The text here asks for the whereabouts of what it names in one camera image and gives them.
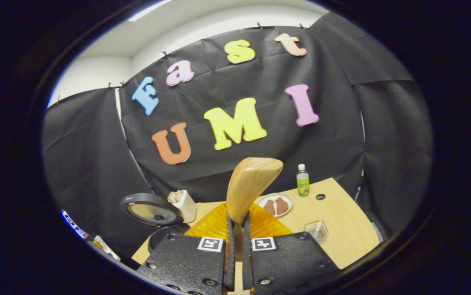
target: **white plate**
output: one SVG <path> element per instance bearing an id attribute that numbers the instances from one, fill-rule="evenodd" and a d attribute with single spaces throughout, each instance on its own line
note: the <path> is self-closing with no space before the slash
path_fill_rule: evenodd
<path id="1" fill-rule="evenodd" d="M 279 197 L 281 197 L 282 200 L 284 200 L 286 202 L 286 204 L 288 204 L 288 209 L 284 213 L 273 215 L 275 218 L 279 218 L 281 216 L 284 216 L 286 213 L 290 212 L 290 210 L 292 209 L 292 206 L 294 205 L 294 202 L 292 201 L 292 198 L 290 198 L 289 195 L 282 194 L 282 193 L 272 193 L 272 194 L 261 197 L 256 202 L 256 204 L 259 207 L 263 208 L 266 205 L 266 202 L 268 202 L 268 200 L 272 200 L 273 201 L 273 209 L 275 209 L 275 211 L 277 212 L 277 202 L 275 202 L 275 200 L 277 200 L 277 198 L 279 198 Z"/>

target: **pink letter i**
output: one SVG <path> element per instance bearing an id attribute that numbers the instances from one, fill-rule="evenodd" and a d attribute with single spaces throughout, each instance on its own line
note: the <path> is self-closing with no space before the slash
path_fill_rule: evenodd
<path id="1" fill-rule="evenodd" d="M 288 87 L 284 90 L 286 93 L 292 96 L 297 110 L 297 125 L 306 126 L 319 121 L 319 116 L 314 114 L 312 105 L 308 98 L 308 85 L 297 84 Z"/>

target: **table surface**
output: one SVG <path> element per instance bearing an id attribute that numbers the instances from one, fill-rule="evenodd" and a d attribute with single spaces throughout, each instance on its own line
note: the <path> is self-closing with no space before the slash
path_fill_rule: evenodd
<path id="1" fill-rule="evenodd" d="M 307 223 L 323 220 L 328 237 L 321 246 L 337 267 L 347 267 L 379 244 L 378 235 L 368 217 L 334 179 L 312 183 L 309 191 L 305 197 L 299 196 L 297 188 L 281 192 L 292 198 L 293 206 L 290 212 L 278 220 L 293 233 L 303 231 Z M 325 194 L 325 198 L 317 200 L 317 194 Z M 196 218 L 188 224 L 193 226 L 222 203 L 198 204 Z M 148 257 L 147 239 L 132 259 L 142 264 Z"/>

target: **food on plate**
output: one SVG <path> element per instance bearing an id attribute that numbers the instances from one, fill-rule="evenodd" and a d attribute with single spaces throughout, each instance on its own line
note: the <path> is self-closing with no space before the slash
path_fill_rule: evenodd
<path id="1" fill-rule="evenodd" d="M 272 200 L 268 200 L 266 202 L 266 205 L 263 207 L 263 209 L 268 211 L 268 213 L 270 213 L 271 215 L 275 215 L 275 209 L 273 208 L 273 201 Z"/>
<path id="2" fill-rule="evenodd" d="M 288 211 L 288 203 L 286 203 L 281 197 L 277 198 L 275 202 L 277 203 L 277 215 L 281 215 Z"/>

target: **plastic bottle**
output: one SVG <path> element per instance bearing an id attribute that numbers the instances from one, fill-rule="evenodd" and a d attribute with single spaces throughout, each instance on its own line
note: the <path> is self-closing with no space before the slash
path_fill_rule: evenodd
<path id="1" fill-rule="evenodd" d="M 299 190 L 299 195 L 306 197 L 308 196 L 308 187 L 310 185 L 310 180 L 308 177 L 308 172 L 305 170 L 304 164 L 299 164 L 297 166 L 299 172 L 297 172 L 297 189 Z"/>

